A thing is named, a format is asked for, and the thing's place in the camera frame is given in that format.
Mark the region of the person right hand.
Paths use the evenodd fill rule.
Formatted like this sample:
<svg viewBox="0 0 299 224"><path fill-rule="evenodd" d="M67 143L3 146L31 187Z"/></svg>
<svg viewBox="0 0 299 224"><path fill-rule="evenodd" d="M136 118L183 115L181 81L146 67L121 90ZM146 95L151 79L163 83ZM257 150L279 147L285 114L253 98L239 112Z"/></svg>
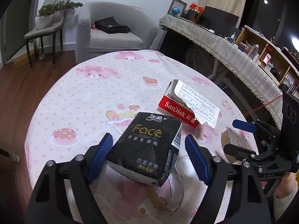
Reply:
<svg viewBox="0 0 299 224"><path fill-rule="evenodd" d="M298 189L298 184L296 181L296 174L288 172L279 182L276 189L274 190L274 195L278 199L283 199L292 194Z"/></svg>

